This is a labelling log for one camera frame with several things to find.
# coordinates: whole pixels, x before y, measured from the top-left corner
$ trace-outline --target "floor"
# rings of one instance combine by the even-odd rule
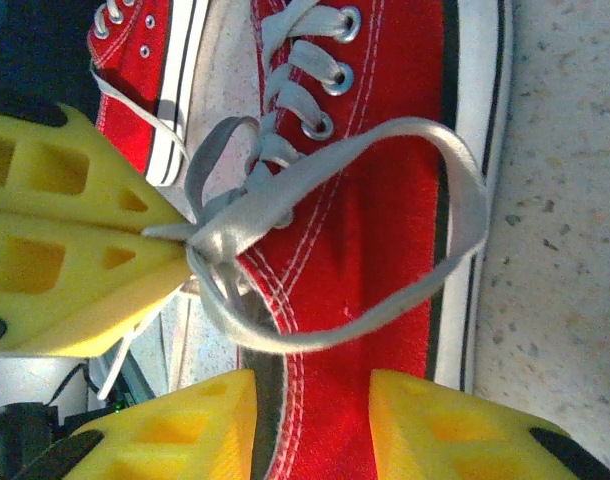
[[[228,23],[204,36],[190,151],[225,116],[258,114],[245,2],[215,3],[216,25]],[[475,394],[558,423],[610,466],[610,0],[514,0],[514,32]],[[248,143],[235,137],[210,194],[241,179]],[[190,307],[182,308],[195,325],[200,306]],[[233,368],[235,351],[213,332],[179,328],[165,314],[156,328],[162,337],[150,332],[152,342],[163,338],[168,363],[174,332],[189,339],[177,384],[204,378],[205,368]],[[139,348],[146,363],[148,349]]]
[[[79,362],[76,358],[0,358],[0,407],[17,402],[47,403]],[[61,422],[87,409],[87,385],[80,373],[72,378],[54,405]]]

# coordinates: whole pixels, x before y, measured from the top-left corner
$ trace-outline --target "white rubber sole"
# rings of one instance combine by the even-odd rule
[[[459,0],[456,132],[485,174],[491,210],[505,132],[512,68],[511,0]],[[448,245],[451,238],[451,222]],[[443,290],[433,380],[471,392],[474,341],[484,252],[463,264]]]
[[[156,115],[183,140],[196,58],[207,14],[208,0],[172,2],[170,34],[163,68],[163,84]],[[168,136],[154,133],[145,178],[155,186],[171,185],[181,167],[181,153]]]

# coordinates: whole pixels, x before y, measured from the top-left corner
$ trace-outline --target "red sneaker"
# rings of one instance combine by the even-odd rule
[[[99,82],[96,126],[153,185],[171,184],[181,165],[206,10],[207,0],[107,0],[87,36],[97,74],[115,89]]]
[[[510,1],[318,3],[252,2],[263,118],[249,177],[202,207],[227,139],[251,123],[227,119],[187,173],[197,226],[145,232],[187,240],[224,333],[283,355],[252,359],[264,362],[253,478],[377,478],[374,369],[472,382],[472,255],[504,130]]]

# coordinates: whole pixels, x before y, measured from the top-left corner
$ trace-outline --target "stitching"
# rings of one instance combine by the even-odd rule
[[[258,263],[256,262],[256,260],[254,260],[254,258],[251,256],[250,253],[245,253],[244,254],[245,257],[252,263],[252,265],[257,269],[258,273],[261,275],[261,277],[267,282],[267,286],[270,288],[270,290],[274,291],[274,288],[270,285],[270,281],[269,278],[261,272],[261,267],[258,265]],[[265,264],[264,266],[268,269],[268,273],[273,274],[273,270],[271,269],[271,267],[265,262],[264,258],[262,258],[263,263]],[[272,275],[273,278],[275,280],[278,280],[276,278],[276,275]],[[289,325],[287,323],[288,317],[289,315],[287,315],[287,311],[285,310],[282,301],[278,301],[276,302],[280,305],[280,309],[279,311],[277,311],[275,308],[272,308],[272,313],[276,316],[282,317],[283,318],[283,322],[285,325],[287,325],[288,330],[291,331],[291,325]],[[275,447],[274,453],[272,455],[272,463],[270,468],[267,471],[266,474],[266,478],[271,477],[275,477],[275,475],[277,474],[273,474],[272,472],[275,470],[275,465],[277,464],[277,462],[280,462],[280,469],[282,470],[283,465],[285,464],[285,460],[287,459],[287,454],[289,453],[290,449],[290,443],[291,443],[291,439],[292,439],[292,435],[291,432],[293,431],[293,423],[294,423],[294,412],[296,410],[296,392],[298,391],[298,388],[296,387],[296,382],[298,380],[298,370],[297,370],[297,365],[292,363],[290,360],[290,357],[285,356],[285,369],[287,372],[286,375],[286,382],[289,383],[289,388],[285,388],[285,393],[283,396],[283,401],[285,403],[285,408],[282,409],[281,411],[281,427],[280,427],[280,438],[279,438],[279,442]],[[286,428],[289,429],[289,434],[285,434]]]
[[[273,292],[277,291],[278,293],[280,293],[283,296],[284,300],[279,301],[278,303],[284,307],[283,313],[284,313],[285,320],[288,320],[288,321],[291,320],[294,330],[298,331],[298,323],[296,321],[296,315],[295,315],[294,309],[291,306],[291,303],[289,302],[289,297],[285,293],[285,289],[283,288],[282,283],[278,279],[274,270],[267,263],[267,260],[265,259],[263,254],[260,253],[260,251],[255,247],[253,247],[252,250],[254,251],[254,253],[256,255],[259,256],[259,259],[263,262],[263,267],[266,269],[267,273],[272,277],[272,279],[278,285],[278,288],[276,290],[274,290],[268,282],[268,286],[270,287],[270,290],[272,290]],[[254,261],[254,259],[251,258],[251,255],[249,255],[247,253],[245,255],[252,262],[252,264],[255,267],[257,267],[257,269],[258,269],[259,266]],[[260,271],[260,269],[259,269],[259,274],[266,281],[268,280],[268,278]],[[304,393],[305,392],[305,374],[304,374],[305,366],[304,366],[304,362],[303,362],[303,354],[290,355],[287,358],[288,358],[288,365],[289,365],[288,373],[290,372],[290,370],[293,370],[293,379],[290,382],[290,387],[292,387],[291,388],[292,391],[291,391],[291,395],[288,395],[288,397],[292,400],[292,402],[291,402],[292,405],[290,405],[291,408],[290,408],[289,421],[287,422],[287,425],[285,424],[285,422],[283,422],[283,425],[281,427],[281,440],[277,447],[277,451],[275,452],[275,455],[274,455],[274,458],[278,459],[278,461],[280,462],[279,466],[277,467],[278,470],[276,471],[276,473],[272,474],[272,477],[274,477],[274,478],[281,478],[281,475],[283,474],[283,471],[286,466],[287,466],[287,472],[288,472],[287,476],[289,476],[289,472],[291,472],[291,469],[294,465],[294,460],[296,458],[296,453],[298,451],[298,446],[300,444],[301,433],[303,431],[303,402],[304,402],[304,395],[305,395],[305,393]],[[298,418],[295,420],[294,415],[297,410],[298,410],[299,414],[298,414]],[[274,471],[275,466],[276,466],[276,460],[274,460],[272,462],[272,467],[270,468],[270,472]]]
[[[316,243],[316,239],[318,238],[318,235],[321,233],[323,224],[325,223],[325,220],[327,219],[327,214],[329,213],[329,211],[332,208],[332,200],[334,199],[334,196],[336,195],[336,190],[338,189],[340,182],[341,182],[341,175],[339,174],[339,175],[336,175],[334,187],[332,188],[332,192],[330,193],[328,201],[327,201],[327,207],[325,208],[325,211],[321,215],[320,221],[316,225],[316,230],[314,231],[314,234],[311,236],[311,239],[307,246],[307,250],[305,251],[305,255],[303,256],[303,260],[302,260],[301,264],[299,265],[298,269],[296,270],[296,273],[294,274],[294,277],[292,278],[291,283],[287,287],[288,295],[290,293],[292,293],[292,290],[294,289],[296,282],[298,281],[301,274],[305,270],[305,265],[307,265],[307,261],[309,260],[309,257],[312,254],[312,250],[314,249],[314,243]]]
[[[123,29],[121,34],[116,39],[116,42],[113,43],[112,45],[110,45],[110,47],[105,51],[103,56],[98,59],[98,61],[96,62],[96,65],[98,66],[98,68],[102,68],[105,65],[105,62],[107,62],[107,60],[109,60],[109,57],[114,55],[116,50],[118,50],[118,48],[121,47],[123,45],[123,43],[125,43],[125,40],[127,40],[129,33],[132,31],[132,27],[136,23],[136,19],[138,18],[138,15],[141,11],[142,6],[143,6],[142,3],[138,4],[138,6],[134,9],[134,13],[132,14],[132,18],[129,21],[129,24]]]
[[[101,99],[101,108],[98,113],[98,120],[96,121],[97,128],[102,133],[105,133],[104,129],[105,129],[105,119],[107,117],[107,104],[108,103],[109,103],[109,100],[108,100],[107,96],[103,95],[102,99]]]
[[[287,282],[287,280],[289,278],[289,274],[291,273],[292,269],[294,268],[294,264],[296,263],[296,260],[298,259],[298,255],[301,251],[301,248],[303,248],[303,245],[305,244],[305,241],[307,240],[307,232],[309,232],[312,228],[312,224],[314,223],[316,214],[318,213],[318,209],[319,209],[321,203],[323,202],[323,197],[325,196],[325,190],[327,190],[327,185],[328,185],[327,182],[325,182],[325,184],[323,185],[323,189],[321,190],[320,197],[318,198],[318,201],[316,202],[316,206],[314,207],[314,212],[312,212],[312,216],[309,219],[309,223],[307,224],[305,233],[303,234],[300,241],[298,242],[296,251],[294,252],[294,255],[292,256],[292,259],[290,260],[290,263],[287,267],[287,270],[285,271],[285,274],[283,275],[283,278],[282,278],[283,283]],[[288,287],[287,293],[289,294],[290,292],[291,292],[291,289]]]
[[[92,59],[94,60],[94,63],[97,62],[98,59],[98,52],[96,51],[96,48],[94,48],[94,43],[92,42],[92,30],[90,29],[89,32],[87,32],[87,48],[89,49],[89,52],[92,54]]]
[[[378,44],[380,43],[380,33],[381,26],[383,24],[383,12],[385,11],[385,0],[381,0],[380,12],[378,14],[378,23],[376,30],[376,45],[374,46],[374,59],[372,60],[372,68],[369,73],[369,86],[367,88],[367,93],[365,94],[365,100],[363,102],[363,110],[361,111],[361,118],[358,122],[358,127],[356,128],[356,132],[359,132],[361,127],[363,126],[363,121],[365,120],[365,111],[367,110],[367,103],[369,101],[369,97],[372,94],[372,87],[374,86],[374,71],[376,70],[376,60],[378,59]]]
[[[376,65],[376,53],[378,51],[378,44],[379,44],[379,39],[380,39],[380,27],[382,25],[383,12],[385,10],[384,9],[384,5],[385,5],[385,0],[381,0],[381,3],[379,5],[378,20],[377,20],[377,29],[376,29],[376,35],[375,35],[376,41],[375,41],[375,44],[374,44],[374,52],[373,52],[373,57],[374,58],[373,58],[373,60],[371,62],[372,63],[372,68],[370,70],[369,86],[368,86],[368,90],[367,90],[367,93],[365,95],[365,98],[363,100],[363,109],[361,111],[361,116],[360,116],[360,121],[359,121],[359,124],[358,124],[358,127],[357,127],[357,131],[358,131],[358,129],[360,129],[361,125],[363,124],[363,120],[365,118],[365,111],[366,111],[366,108],[367,108],[367,100],[369,99],[369,97],[371,95],[372,87],[373,87],[373,84],[374,84],[374,70],[375,70],[375,65]],[[349,132],[350,126],[351,126],[351,122],[348,123],[347,132]],[[305,255],[303,257],[303,261],[302,261],[301,265],[298,267],[298,269],[297,269],[297,271],[296,271],[296,273],[294,275],[294,278],[292,279],[292,281],[290,282],[289,286],[287,287],[287,293],[288,294],[290,294],[292,292],[292,289],[294,288],[294,285],[296,285],[296,282],[298,281],[298,279],[300,278],[301,274],[303,273],[303,271],[305,269],[307,261],[309,260],[311,252],[312,252],[312,250],[314,248],[314,244],[315,244],[315,242],[316,242],[316,240],[317,240],[317,238],[318,238],[318,236],[319,236],[319,234],[320,234],[320,232],[322,230],[323,222],[327,218],[327,214],[329,213],[329,211],[331,209],[332,202],[334,200],[334,197],[336,196],[336,192],[338,191],[338,187],[340,185],[340,180],[341,180],[341,174],[336,176],[336,183],[334,184],[334,188],[332,189],[332,192],[331,192],[331,194],[329,196],[328,203],[327,203],[327,206],[325,208],[325,212],[323,213],[320,221],[317,224],[316,231],[314,232],[314,235],[312,236],[312,238],[311,238],[311,240],[309,242],[308,248],[307,248],[307,250],[305,252]]]
[[[372,10],[375,9],[375,5],[376,5],[376,0],[372,1]],[[345,135],[344,137],[347,137],[349,135],[350,129],[351,129],[351,125],[353,122],[353,117],[356,111],[356,108],[359,104],[359,100],[360,100],[360,95],[361,92],[363,90],[363,86],[365,83],[365,73],[367,71],[367,64],[369,63],[369,59],[372,57],[372,42],[373,42],[373,38],[374,38],[374,16],[372,16],[372,19],[370,21],[370,29],[369,29],[369,40],[368,40],[368,46],[367,46],[367,50],[368,50],[368,54],[365,57],[365,61],[363,62],[363,73],[361,74],[361,80],[360,80],[360,88],[359,88],[359,93],[356,99],[356,104],[354,106],[354,111],[352,112],[352,116],[350,117],[349,122],[347,123],[347,130],[345,131]],[[301,265],[297,268],[296,270],[296,274],[295,274],[295,278],[292,280],[292,282],[290,283],[287,291],[288,294],[291,293],[294,285],[296,284],[296,281],[299,279],[300,275],[302,274],[305,265],[307,263],[307,261],[309,260],[309,257],[311,255],[311,250],[314,247],[314,243],[316,242],[316,239],[318,238],[318,235],[321,231],[322,228],[322,223],[324,222],[327,213],[329,213],[330,209],[331,209],[331,205],[332,205],[332,200],[334,199],[334,197],[336,196],[336,191],[338,189],[338,186],[340,184],[340,175],[337,176],[336,178],[336,182],[334,184],[334,187],[332,188],[332,192],[329,196],[329,200],[327,203],[327,206],[325,207],[325,212],[323,213],[323,217],[321,218],[321,220],[317,223],[316,226],[316,231],[314,233],[313,238],[310,240],[309,245],[308,245],[308,249],[305,251],[305,254],[303,255],[303,260]],[[314,212],[312,213],[312,217],[310,219],[310,222],[307,226],[307,229],[305,230],[305,232],[303,233],[303,236],[301,237],[301,240],[299,242],[299,245],[296,249],[296,251],[294,252],[294,256],[292,257],[292,259],[290,260],[290,264],[289,267],[287,269],[287,271],[285,272],[285,275],[283,276],[283,282],[287,282],[289,275],[292,273],[294,266],[296,265],[297,261],[298,261],[298,255],[300,253],[300,250],[302,248],[302,246],[305,244],[305,242],[310,238],[310,233],[312,232],[311,227],[313,226],[314,220],[316,219],[316,215],[318,213],[319,210],[319,206],[323,201],[323,197],[324,197],[325,191],[323,190],[321,192],[321,196],[319,197],[319,200],[316,204],[316,207],[314,209]]]
[[[372,0],[372,11],[376,10],[376,0]],[[358,109],[359,100],[361,98],[361,94],[363,93],[363,86],[365,85],[365,75],[367,74],[367,65],[369,64],[369,60],[372,57],[372,41],[374,39],[374,19],[375,15],[372,15],[369,21],[369,37],[367,40],[367,55],[365,56],[365,61],[363,62],[363,71],[361,72],[361,84],[358,89],[358,95],[356,96],[356,103],[354,104],[354,108],[352,109],[352,114],[349,116],[349,122],[347,122],[347,132],[345,132],[345,138],[349,136],[350,126],[354,121],[354,116],[356,115],[356,111]]]

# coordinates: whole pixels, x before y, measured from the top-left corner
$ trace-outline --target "shoelace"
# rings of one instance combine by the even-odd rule
[[[189,156],[189,153],[187,152],[187,147],[185,146],[185,142],[181,139],[181,137],[178,136],[178,134],[174,130],[172,130],[170,127],[165,125],[165,123],[161,119],[159,119],[156,115],[145,110],[135,101],[133,101],[131,98],[129,98],[124,93],[122,93],[120,90],[118,90],[116,87],[111,85],[107,80],[102,78],[99,75],[99,73],[97,72],[96,66],[94,65],[93,60],[90,60],[89,71],[92,74],[92,77],[94,78],[94,80],[96,80],[96,83],[98,84],[98,89],[101,91],[101,93],[103,93],[104,95],[107,95],[108,97],[118,100],[123,105],[128,107],[132,112],[134,112],[136,115],[138,115],[140,118],[142,118],[147,123],[149,123],[151,126],[153,126],[157,132],[160,132],[160,133],[166,135],[167,137],[169,137],[169,139],[172,142],[174,142],[176,144],[176,146],[179,148],[181,155],[183,155],[183,157],[185,157],[186,160],[189,160],[190,156]]]
[[[276,133],[276,109],[282,107],[301,119],[306,134],[329,136],[331,119],[307,90],[289,79],[289,74],[296,66],[331,85],[338,83],[341,66],[324,50],[298,40],[288,62],[270,72],[272,55],[288,38],[334,37],[347,32],[347,15],[331,7],[318,6],[317,2],[294,0],[282,12],[263,21],[262,59],[264,71],[268,73],[263,102],[265,111],[270,106],[274,110],[261,119],[260,126],[249,117],[225,119],[205,138],[190,163],[185,180],[185,194],[197,218],[196,224],[157,226],[143,231],[143,235],[185,242],[187,261],[198,279],[203,306],[210,319],[236,343],[270,353],[329,348],[387,325],[438,291],[459,263],[483,245],[487,235],[488,207],[482,176],[468,147],[445,126],[422,118],[398,118],[363,134],[339,140],[309,156],[301,155]],[[203,206],[205,181],[240,125],[251,126],[259,135],[255,151],[246,161],[248,177],[242,187]],[[257,325],[244,312],[236,288],[237,281],[245,276],[239,270],[236,257],[272,228],[289,223],[290,212],[299,201],[358,158],[370,145],[395,136],[425,138],[443,156],[452,229],[447,258],[417,283],[395,292],[346,325],[328,331],[291,335],[281,335]],[[283,170],[273,175],[267,163],[278,164]],[[225,294],[218,284],[222,285]]]
[[[123,4],[126,7],[131,7],[135,2],[136,0],[123,0]],[[109,36],[109,29],[107,28],[107,25],[105,25],[105,18],[103,17],[103,10],[106,8],[109,13],[110,22],[120,25],[125,18],[123,12],[118,8],[116,0],[107,0],[105,3],[101,4],[96,9],[96,13],[94,13],[94,34],[98,38],[107,38]]]

